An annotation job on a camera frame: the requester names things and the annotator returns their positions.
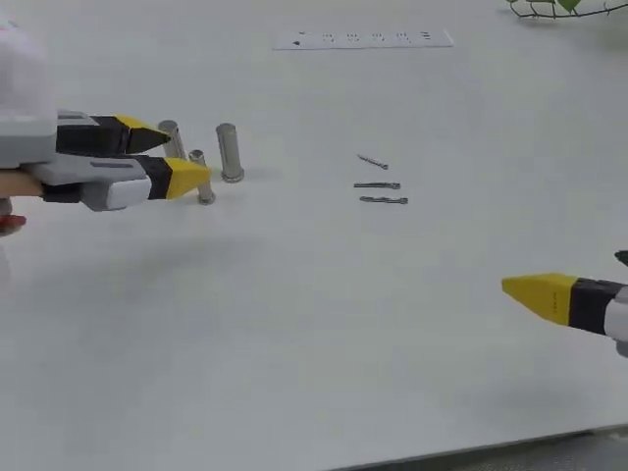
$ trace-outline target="small metal rod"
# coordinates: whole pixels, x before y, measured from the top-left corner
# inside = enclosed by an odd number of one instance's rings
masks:
[[[190,162],[193,162],[203,167],[207,167],[205,163],[205,155],[202,150],[194,149],[187,156]],[[204,206],[212,204],[216,201],[216,194],[212,190],[212,185],[207,181],[198,187],[198,202]]]
[[[396,203],[396,204],[408,204],[408,198],[373,198],[371,196],[360,196],[360,201],[366,201],[368,203]]]
[[[401,183],[389,183],[389,182],[372,182],[372,183],[354,183],[354,188],[389,188],[389,189],[401,189]]]
[[[173,120],[162,121],[157,125],[157,129],[170,136],[170,140],[164,144],[166,157],[177,157],[178,159],[185,160],[185,149],[183,148],[177,122]]]
[[[361,155],[361,154],[357,154],[357,158],[360,159],[360,160],[363,160],[364,162],[368,162],[369,164],[377,165],[380,169],[384,169],[384,170],[388,170],[389,169],[389,165],[388,164],[384,164],[384,163],[380,162],[379,160],[371,159],[370,157],[366,157],[366,156]]]

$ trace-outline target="white tabletop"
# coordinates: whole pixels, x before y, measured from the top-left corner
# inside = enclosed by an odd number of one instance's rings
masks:
[[[489,0],[7,0],[59,106],[178,120],[244,182],[2,240],[7,471],[317,471],[628,422],[628,360],[501,293],[628,279],[626,18]],[[449,49],[273,52],[283,30],[441,28]],[[363,152],[390,164],[380,169]],[[407,206],[360,181],[399,181]]]

